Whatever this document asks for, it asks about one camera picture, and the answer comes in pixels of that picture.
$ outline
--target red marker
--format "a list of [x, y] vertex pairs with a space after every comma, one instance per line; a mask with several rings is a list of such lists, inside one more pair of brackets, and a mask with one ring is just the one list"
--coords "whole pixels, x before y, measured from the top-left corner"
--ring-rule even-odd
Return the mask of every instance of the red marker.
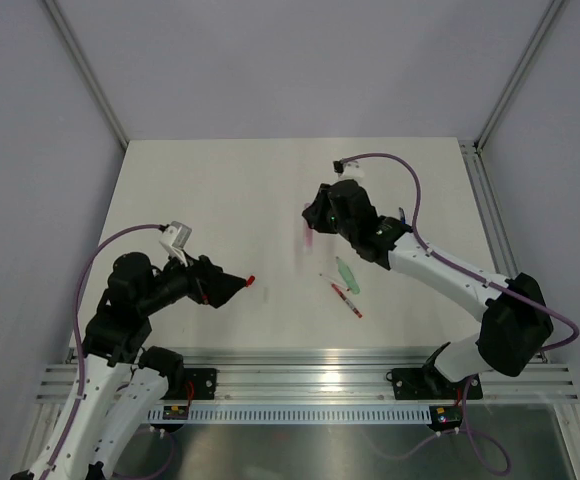
[[359, 317], [359, 318], [363, 317], [363, 315], [361, 315], [361, 312], [359, 310], [357, 310], [357, 307], [354, 306], [354, 303], [352, 303], [350, 300], [348, 300], [348, 297], [346, 297], [343, 294], [343, 292], [339, 289], [339, 287], [337, 287], [334, 283], [331, 283], [330, 286], [332, 288], [334, 288], [334, 291], [339, 294], [339, 296], [341, 297], [341, 300], [346, 302], [346, 305], [348, 305], [348, 308], [350, 308], [350, 310], [352, 310], [357, 317]]

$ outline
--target metal frame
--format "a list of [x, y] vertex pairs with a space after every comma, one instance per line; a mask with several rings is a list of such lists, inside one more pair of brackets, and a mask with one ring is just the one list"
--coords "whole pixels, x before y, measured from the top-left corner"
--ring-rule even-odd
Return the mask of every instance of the metal frame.
[[492, 135], [492, 132], [501, 121], [501, 118], [508, 108], [508, 105], [510, 105], [514, 99], [514, 96], [523, 83], [523, 80], [528, 76], [530, 69], [537, 59], [538, 53], [546, 43], [548, 34], [554, 28], [557, 20], [565, 10], [569, 1], [570, 0], [551, 0], [550, 4], [543, 13], [543, 16], [539, 20], [539, 24], [530, 37], [530, 41], [521, 54], [521, 58], [519, 58], [519, 61], [514, 67], [512, 75], [510, 75], [510, 78], [506, 82], [506, 85], [503, 88], [501, 95], [497, 99], [492, 112], [488, 116], [486, 124], [481, 129], [481, 132], [477, 137], [478, 140], [476, 142], [476, 147], [479, 153], [483, 151], [483, 147]]
[[[519, 269], [505, 233], [499, 201], [490, 181], [483, 152], [478, 150], [477, 142], [470, 140], [459, 141], [459, 147], [466, 164], [495, 268], [501, 273], [516, 275]], [[543, 354], [542, 360], [545, 365], [554, 365], [550, 364]], [[570, 459], [576, 478], [580, 479], [580, 404], [578, 402], [556, 403], [553, 408], [556, 413], [557, 428], [561, 431], [566, 446], [564, 454]]]
[[105, 92], [101, 88], [97, 77], [90, 67], [88, 60], [79, 45], [76, 35], [74, 34], [70, 23], [68, 22], [63, 10], [58, 5], [56, 0], [38, 0], [42, 10], [48, 15], [50, 22], [54, 26], [59, 40], [66, 50], [66, 54], [74, 65], [74, 68], [79, 72], [86, 89], [92, 95], [94, 102], [101, 111], [108, 128], [121, 145], [123, 150], [127, 150], [130, 140], [126, 135], [123, 126], [119, 122], [117, 115], [114, 113]]
[[[501, 273], [513, 275], [517, 265], [487, 169], [474, 142], [459, 142], [459, 146], [496, 268]], [[193, 404], [194, 423], [302, 423], [300, 419], [291, 421], [282, 416], [296, 415], [299, 411], [304, 419], [315, 415], [310, 423], [318, 424], [346, 423], [350, 416], [358, 416], [358, 423], [376, 423], [377, 417], [370, 416], [372, 412], [386, 415], [380, 423], [405, 423], [401, 421], [405, 417], [390, 418], [390, 412], [427, 408], [432, 403], [397, 402], [385, 380], [385, 374], [394, 367], [420, 366], [432, 353], [426, 348], [175, 350], [184, 355], [189, 367], [211, 366], [218, 370], [216, 399]], [[49, 434], [48, 425], [56, 419], [59, 404], [65, 400], [75, 378], [72, 351], [66, 361], [66, 364], [48, 366], [44, 373], [35, 410], [39, 420], [33, 422], [24, 461], [34, 458], [35, 448], [43, 444], [44, 435]], [[552, 405], [557, 428], [566, 445], [564, 454], [568, 455], [580, 478], [580, 405], [567, 365], [548, 363], [544, 357], [537, 356], [517, 378], [489, 372], [482, 374], [481, 380], [484, 399], [474, 403]], [[177, 402], [162, 403], [174, 405]], [[273, 411], [279, 416], [265, 416], [266, 412]], [[337, 419], [337, 412], [345, 417]], [[262, 418], [250, 415], [262, 415]]]
[[[280, 356], [273, 351], [258, 355], [206, 355], [190, 349], [174, 349], [187, 367], [217, 369], [217, 388], [212, 401], [197, 405], [445, 405], [452, 401], [396, 401], [386, 373], [395, 367], [421, 366], [424, 356], [404, 356], [399, 350], [310, 352], [306, 357]], [[63, 403], [72, 387], [77, 367], [47, 367], [37, 395], [38, 403]], [[536, 357], [516, 378], [499, 373], [481, 374], [484, 399], [475, 404], [572, 404], [578, 402], [568, 366], [548, 364]], [[181, 402], [166, 401], [166, 405]]]

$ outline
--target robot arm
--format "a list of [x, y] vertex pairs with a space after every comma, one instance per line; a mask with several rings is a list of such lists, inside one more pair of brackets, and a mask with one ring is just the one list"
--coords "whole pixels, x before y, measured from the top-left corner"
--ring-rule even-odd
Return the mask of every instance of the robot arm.
[[190, 229], [178, 222], [164, 228], [160, 243], [170, 258], [163, 271], [138, 252], [114, 262], [108, 288], [86, 327], [83, 392], [78, 395], [77, 376], [48, 444], [30, 470], [12, 480], [111, 478], [148, 410], [164, 395], [184, 390], [181, 355], [151, 347], [110, 409], [151, 332], [150, 315], [184, 297], [219, 308], [246, 286], [245, 279], [224, 273], [208, 257], [188, 256], [183, 246], [189, 236]]
[[[363, 259], [416, 278], [481, 323], [479, 335], [443, 345], [424, 365], [421, 373], [431, 391], [440, 391], [442, 383], [457, 384], [469, 375], [488, 370], [519, 375], [552, 333], [552, 321], [548, 315], [501, 294], [490, 283], [507, 284], [516, 293], [545, 305], [537, 282], [525, 274], [508, 279], [483, 272], [428, 242], [422, 246], [409, 225], [377, 214], [356, 181], [360, 177], [358, 167], [347, 164], [339, 173], [341, 180], [322, 184], [314, 202], [304, 210], [310, 228], [341, 235]], [[462, 274], [433, 252], [460, 268], [479, 272], [485, 282]]]

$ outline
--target white wall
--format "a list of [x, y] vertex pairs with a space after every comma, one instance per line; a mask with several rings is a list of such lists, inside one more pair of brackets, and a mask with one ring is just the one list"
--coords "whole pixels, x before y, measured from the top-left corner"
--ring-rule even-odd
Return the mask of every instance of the white wall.
[[[580, 1], [565, 10], [485, 159], [521, 267], [580, 325]], [[580, 339], [555, 355], [580, 387]]]
[[121, 160], [37, 2], [0, 1], [0, 479], [43, 365], [66, 354]]
[[547, 0], [60, 0], [132, 139], [457, 136]]

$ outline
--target purple cable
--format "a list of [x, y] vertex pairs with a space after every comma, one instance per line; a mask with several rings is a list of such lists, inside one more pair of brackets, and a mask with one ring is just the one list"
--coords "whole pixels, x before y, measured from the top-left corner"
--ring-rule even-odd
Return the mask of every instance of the purple cable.
[[[81, 296], [81, 289], [83, 288], [83, 283], [85, 282], [86, 276], [88, 275], [88, 272], [90, 271], [90, 267], [92, 266], [94, 259], [97, 257], [97, 255], [99, 255], [101, 250], [106, 248], [108, 245], [110, 245], [117, 238], [122, 237], [125, 234], [130, 233], [130, 232], [136, 232], [138, 230], [154, 230], [154, 229], [160, 230], [161, 228], [162, 228], [161, 225], [150, 223], [150, 224], [146, 224], [146, 225], [136, 225], [134, 227], [129, 227], [129, 228], [121, 230], [118, 233], [115, 233], [114, 235], [112, 235], [111, 237], [106, 239], [101, 245], [99, 245], [97, 247], [97, 249], [94, 251], [92, 256], [88, 259], [86, 266], [84, 267], [83, 271], [81, 272], [81, 275], [79, 276], [79, 281], [77, 282], [77, 289], [76, 289], [75, 294], [74, 294], [74, 310], [72, 312], [73, 313], [72, 331], [74, 332], [74, 340], [76, 343], [77, 364], [78, 364], [77, 372], [78, 372], [78, 376], [79, 376], [79, 386], [77, 387], [77, 396], [78, 397], [81, 397], [83, 395], [83, 390], [85, 388], [85, 383], [86, 383], [85, 382], [86, 365], [85, 365], [85, 359], [83, 356], [83, 345], [81, 344], [81, 332], [79, 332], [79, 297]], [[72, 409], [70, 410], [70, 415], [68, 416], [66, 426], [63, 428], [63, 432], [61, 432], [61, 436], [59, 437], [59, 440], [57, 441], [57, 446], [54, 447], [54, 450], [52, 451], [52, 455], [50, 455], [50, 458], [48, 459], [48, 465], [54, 465], [54, 462], [57, 460], [57, 457], [59, 457], [59, 453], [61, 453], [61, 448], [63, 447], [63, 444], [66, 443], [66, 439], [68, 438], [68, 434], [70, 433], [70, 429], [72, 428], [72, 424], [74, 423], [74, 419], [76, 418], [77, 412], [79, 411], [79, 405], [81, 405], [81, 400], [79, 398], [77, 398], [74, 401], [74, 403], [72, 404]], [[48, 469], [43, 471], [43, 473], [39, 477], [39, 480], [46, 480], [46, 478], [48, 477], [49, 474], [50, 474], [50, 469], [48, 468]]]
[[[135, 433], [135, 435], [144, 435], [146, 433], [152, 433], [152, 432], [149, 429], [139, 430], [137, 433]], [[150, 475], [147, 475], [145, 477], [129, 477], [126, 475], [120, 475], [116, 472], [114, 472], [112, 474], [112, 476], [115, 478], [120, 478], [121, 480], [154, 480], [159, 475], [161, 475], [163, 472], [165, 472], [168, 469], [168, 467], [170, 466], [170, 464], [172, 463], [172, 460], [174, 460], [175, 441], [174, 441], [174, 437], [170, 433], [165, 432], [165, 431], [164, 431], [164, 433], [168, 437], [168, 440], [170, 440], [170, 454], [168, 455], [168, 458], [163, 463], [163, 465], [161, 465], [161, 467], [159, 467], [158, 470], [156, 470], [155, 472], [153, 472]]]
[[[501, 445], [494, 437], [491, 437], [487, 433], [480, 432], [478, 430], [473, 430], [470, 428], [470, 423], [468, 422], [468, 390], [470, 390], [470, 386], [472, 384], [472, 380], [476, 377], [476, 375], [471, 375], [466, 380], [466, 386], [463, 388], [463, 398], [462, 398], [462, 405], [463, 405], [463, 425], [464, 428], [461, 430], [462, 433], [465, 433], [470, 440], [470, 444], [472, 445], [472, 450], [474, 450], [474, 454], [477, 456], [479, 463], [483, 465], [483, 468], [488, 470], [492, 475], [496, 475], [497, 477], [505, 477], [510, 474], [512, 471], [512, 459], [510, 458], [510, 454], [506, 451], [506, 449]], [[476, 442], [474, 441], [474, 435], [483, 437], [487, 440], [490, 440], [503, 454], [506, 459], [506, 468], [503, 470], [497, 470], [492, 465], [490, 465], [483, 455], [479, 451]]]
[[368, 437], [368, 434], [363, 429], [361, 430], [361, 434], [366, 439], [368, 446], [374, 451], [374, 453], [377, 456], [379, 456], [385, 460], [398, 461], [398, 462], [400, 462], [402, 460], [407, 460], [412, 455], [414, 455], [419, 450], [421, 450], [423, 447], [425, 447], [427, 444], [429, 444], [433, 440], [436, 440], [437, 438], [439, 438], [437, 435], [430, 435], [429, 437], [426, 437], [423, 440], [421, 440], [409, 452], [406, 452], [403, 455], [389, 455], [389, 454], [384, 453], [381, 450], [379, 450], [379, 448], [377, 448], [375, 446], [375, 444], [372, 443], [372, 440], [370, 439], [370, 437]]
[[[388, 158], [390, 160], [395, 160], [395, 161], [399, 162], [401, 165], [403, 165], [408, 170], [408, 172], [410, 172], [410, 175], [412, 175], [412, 179], [414, 180], [414, 185], [415, 185], [415, 189], [417, 192], [416, 201], [414, 203], [414, 213], [412, 215], [412, 225], [411, 225], [412, 226], [412, 234], [414, 235], [414, 238], [417, 240], [419, 245], [421, 245], [421, 248], [423, 248], [424, 250], [427, 250], [428, 245], [423, 240], [423, 238], [421, 238], [421, 235], [419, 235], [419, 229], [417, 227], [417, 220], [419, 219], [419, 208], [421, 207], [421, 183], [419, 182], [419, 177], [417, 176], [417, 173], [410, 166], [410, 164], [408, 164], [408, 162], [406, 162], [402, 158], [399, 158], [396, 155], [391, 155], [389, 153], [363, 153], [361, 155], [355, 155], [354, 157], [344, 158], [341, 160], [341, 163], [346, 164], [348, 162], [353, 162], [355, 160], [361, 160], [363, 158], [372, 158], [372, 157]], [[487, 279], [485, 277], [482, 277], [478, 273], [474, 273], [474, 272], [468, 270], [467, 268], [462, 267], [461, 265], [457, 265], [456, 263], [452, 262], [451, 260], [448, 260], [447, 258], [439, 255], [437, 252], [432, 251], [432, 252], [430, 252], [430, 255], [432, 257], [436, 258], [437, 260], [439, 260], [444, 265], [447, 265], [448, 267], [453, 268], [454, 270], [457, 270], [458, 272], [461, 272], [464, 275], [467, 275], [468, 277], [470, 277], [470, 278], [472, 278], [480, 283], [483, 283], [483, 284], [487, 283]], [[515, 298], [516, 300], [519, 300], [520, 302], [523, 302], [526, 305], [529, 305], [529, 306], [539, 310], [540, 312], [543, 312], [547, 315], [550, 315], [553, 318], [556, 318], [557, 320], [559, 320], [562, 323], [565, 323], [568, 327], [570, 327], [572, 329], [572, 334], [568, 338], [566, 338], [564, 340], [560, 340], [560, 341], [553, 343], [551, 345], [546, 345], [546, 346], [539, 349], [540, 352], [547, 352], [548, 350], [554, 350], [555, 348], [563, 347], [565, 345], [568, 345], [568, 344], [574, 342], [579, 337], [579, 327], [577, 326], [577, 324], [574, 323], [569, 318], [565, 317], [564, 315], [561, 315], [560, 313], [555, 312], [554, 310], [546, 307], [545, 305], [541, 305], [540, 303], [537, 303], [533, 300], [530, 300], [529, 298], [526, 298], [523, 295], [519, 295], [518, 293], [513, 292], [509, 288], [506, 288], [502, 285], [499, 285], [498, 283], [490, 282], [489, 285], [492, 288], [494, 288], [495, 290], [498, 290], [499, 292], [504, 293], [504, 294], [508, 295], [509, 297]]]
[[[370, 438], [368, 437], [368, 435], [366, 434], [366, 432], [364, 432], [363, 430], [361, 431], [362, 435], [365, 437], [366, 441], [368, 442], [368, 445], [370, 446], [370, 448], [374, 451], [374, 453], [376, 455], [378, 455], [379, 457], [385, 459], [385, 460], [391, 460], [391, 461], [403, 461], [403, 460], [407, 460], [408, 458], [410, 458], [412, 455], [414, 455], [415, 453], [417, 453], [421, 448], [425, 447], [427, 444], [429, 444], [430, 442], [441, 438], [443, 435], [457, 435], [457, 434], [462, 434], [462, 435], [467, 435], [468, 438], [470, 439], [471, 443], [472, 443], [472, 448], [475, 451], [475, 454], [477, 455], [477, 458], [479, 458], [479, 461], [481, 462], [481, 464], [493, 475], [497, 475], [497, 476], [506, 476], [510, 473], [510, 471], [512, 470], [512, 461], [510, 459], [510, 455], [508, 454], [508, 452], [505, 450], [505, 448], [503, 447], [503, 445], [501, 445], [494, 437], [488, 435], [485, 432], [481, 432], [479, 430], [474, 430], [471, 429], [469, 427], [469, 424], [466, 422], [465, 420], [465, 413], [464, 413], [464, 422], [466, 427], [460, 430], [446, 430], [445, 432], [441, 432], [440, 435], [430, 435], [429, 437], [424, 438], [423, 440], [421, 440], [419, 443], [417, 443], [412, 450], [410, 450], [407, 453], [404, 453], [403, 455], [389, 455], [387, 453], [382, 452], [381, 450], [379, 450], [373, 443], [372, 440], [370, 440]], [[474, 439], [473, 436], [477, 436], [477, 437], [482, 437], [485, 440], [488, 440], [489, 442], [491, 442], [492, 444], [494, 444], [502, 453], [503, 456], [506, 459], [506, 469], [505, 470], [495, 470], [494, 468], [492, 468], [487, 462], [485, 462], [485, 460], [483, 460], [483, 458], [481, 457], [480, 452], [477, 450], [476, 445], [474, 443]]]

